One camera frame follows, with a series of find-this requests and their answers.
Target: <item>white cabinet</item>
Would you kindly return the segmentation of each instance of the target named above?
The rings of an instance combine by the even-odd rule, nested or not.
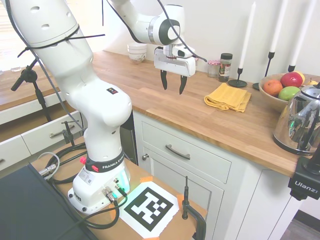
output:
[[[190,199],[208,211],[205,240],[280,240],[301,204],[289,177],[141,113],[133,118],[139,166],[180,193],[188,176]]]
[[[81,123],[80,113],[78,111],[72,112],[71,115]],[[66,126],[63,123],[64,121],[70,122],[72,119],[68,115],[65,115],[21,134],[30,153],[35,154],[64,140],[62,132],[66,129]],[[80,127],[75,122],[69,123],[69,127],[72,134],[81,131]]]
[[[181,194],[185,188],[185,177],[188,176],[189,199],[210,213],[206,217],[209,226],[206,239],[211,240],[224,191],[147,148],[143,149],[143,153],[149,157],[145,161],[140,158],[139,165]]]
[[[20,135],[0,142],[0,171],[31,156]]]

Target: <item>franka emika robot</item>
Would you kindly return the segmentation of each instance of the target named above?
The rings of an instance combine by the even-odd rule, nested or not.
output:
[[[117,86],[99,79],[85,38],[64,40],[68,36],[84,36],[65,0],[1,1],[25,43],[54,76],[64,98],[87,119],[86,162],[68,195],[75,196],[69,200],[78,211],[95,213],[110,204],[106,193],[120,196],[117,184],[126,193],[130,190],[130,173],[124,162],[119,131],[132,112],[131,99]],[[165,89],[167,71],[181,75],[181,94],[187,77],[195,74],[196,69],[194,50],[183,42],[184,8],[163,7],[159,1],[165,11],[148,16],[138,13],[130,0],[107,2],[136,42],[164,46],[156,49],[154,66],[160,69]]]

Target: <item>stacked bowls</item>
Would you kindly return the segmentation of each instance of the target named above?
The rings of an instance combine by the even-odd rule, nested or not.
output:
[[[136,63],[141,63],[146,59],[147,44],[132,42],[127,45],[129,58]]]

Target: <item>folded cloth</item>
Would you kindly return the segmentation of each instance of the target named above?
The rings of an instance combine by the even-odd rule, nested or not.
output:
[[[251,93],[222,83],[216,90],[204,97],[204,102],[221,110],[232,109],[244,113]]]

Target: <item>jar lid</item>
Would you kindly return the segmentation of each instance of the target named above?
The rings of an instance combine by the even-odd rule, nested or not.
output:
[[[208,64],[209,65],[219,65],[220,64],[220,60],[209,60],[208,61]]]
[[[221,54],[221,59],[224,59],[224,60],[231,60],[232,59],[232,54],[231,53],[222,53]]]
[[[313,99],[320,99],[320,83],[318,85],[309,85],[301,89],[304,95]]]

